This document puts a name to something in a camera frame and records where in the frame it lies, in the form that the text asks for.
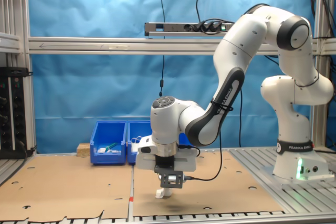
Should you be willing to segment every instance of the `metal table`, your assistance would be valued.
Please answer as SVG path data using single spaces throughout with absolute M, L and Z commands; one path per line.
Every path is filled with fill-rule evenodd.
M 241 212 L 232 214 L 209 214 L 209 215 L 180 215 L 180 216 L 149 216 L 134 217 L 133 202 L 129 202 L 129 215 L 127 219 L 64 219 L 52 224 L 108 224 L 120 222 L 135 223 L 336 223 L 336 182 L 309 183 L 306 185 L 289 185 L 280 189 L 272 183 L 272 180 L 261 172 L 263 167 L 272 166 L 276 160 L 274 147 L 254 148 L 228 148 L 229 151 L 274 197 L 283 207 L 284 211 L 278 212 Z M 52 154 L 52 155 L 75 155 L 75 154 Z M 320 153 L 329 163 L 336 162 L 336 155 Z M 0 160 L 0 182 L 11 174 L 22 160 Z M 131 196 L 133 196 L 133 169 Z M 29 220 L 18 222 L 0 222 L 0 224 L 24 224 Z

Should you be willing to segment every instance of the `blue storage bin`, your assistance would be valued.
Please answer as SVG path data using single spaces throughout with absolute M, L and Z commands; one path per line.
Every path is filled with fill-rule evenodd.
M 91 163 L 94 165 L 124 164 L 126 160 L 126 121 L 97 121 L 90 141 Z M 98 153 L 97 150 L 113 143 L 118 153 Z
M 132 138 L 138 136 L 144 137 L 152 135 L 152 128 L 150 121 L 128 121 L 127 123 L 127 160 L 129 164 L 135 164 L 137 152 L 132 151 Z M 187 136 L 184 133 L 180 134 L 180 144 L 191 145 Z

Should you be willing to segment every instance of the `cardboard surface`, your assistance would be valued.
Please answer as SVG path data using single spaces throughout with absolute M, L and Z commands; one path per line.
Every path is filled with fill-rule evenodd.
M 128 165 L 92 166 L 89 157 L 34 157 L 0 187 L 0 221 L 53 222 L 102 212 L 103 219 L 127 218 L 131 173 Z
M 197 170 L 186 174 L 212 178 L 218 171 L 219 161 L 219 152 L 202 153 L 197 158 Z M 157 174 L 134 168 L 134 216 L 282 211 L 282 207 L 229 152 L 223 152 L 222 171 L 216 179 L 207 182 L 188 180 L 182 189 L 173 189 L 170 198 L 156 199 L 157 189 L 160 189 Z

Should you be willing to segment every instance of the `blue curtain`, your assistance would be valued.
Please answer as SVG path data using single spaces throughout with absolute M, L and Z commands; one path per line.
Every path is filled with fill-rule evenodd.
M 196 0 L 163 0 L 166 22 L 197 22 Z M 313 24 L 309 0 L 199 0 L 201 19 L 236 21 L 266 3 Z M 144 38 L 145 22 L 162 22 L 160 0 L 29 0 L 31 36 Z M 73 152 L 89 142 L 96 120 L 149 120 L 160 91 L 162 56 L 32 55 L 36 137 L 40 153 Z M 274 146 L 276 114 L 260 94 L 262 81 L 282 74 L 264 56 L 243 86 L 242 146 Z M 166 56 L 164 95 L 206 108 L 218 85 L 211 56 Z M 240 96 L 223 123 L 223 146 L 237 147 Z M 309 107 L 298 108 L 309 115 Z M 216 141 L 212 147 L 218 147 Z

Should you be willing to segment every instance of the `franka emika robot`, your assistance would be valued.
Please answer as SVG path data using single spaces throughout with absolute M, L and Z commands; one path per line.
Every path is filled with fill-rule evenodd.
M 265 4 L 247 11 L 216 48 L 214 65 L 219 84 L 206 110 L 193 101 L 174 97 L 154 101 L 153 133 L 139 142 L 137 168 L 158 173 L 163 188 L 182 188 L 183 182 L 192 178 L 183 172 L 196 170 L 197 150 L 179 148 L 179 134 L 184 132 L 197 147 L 216 140 L 242 88 L 245 71 L 263 42 L 278 49 L 279 66 L 286 74 L 266 78 L 261 84 L 262 97 L 278 117 L 274 175 L 293 183 L 332 179 L 326 161 L 313 150 L 308 119 L 295 111 L 293 104 L 326 104 L 333 97 L 333 84 L 314 67 L 309 22 Z

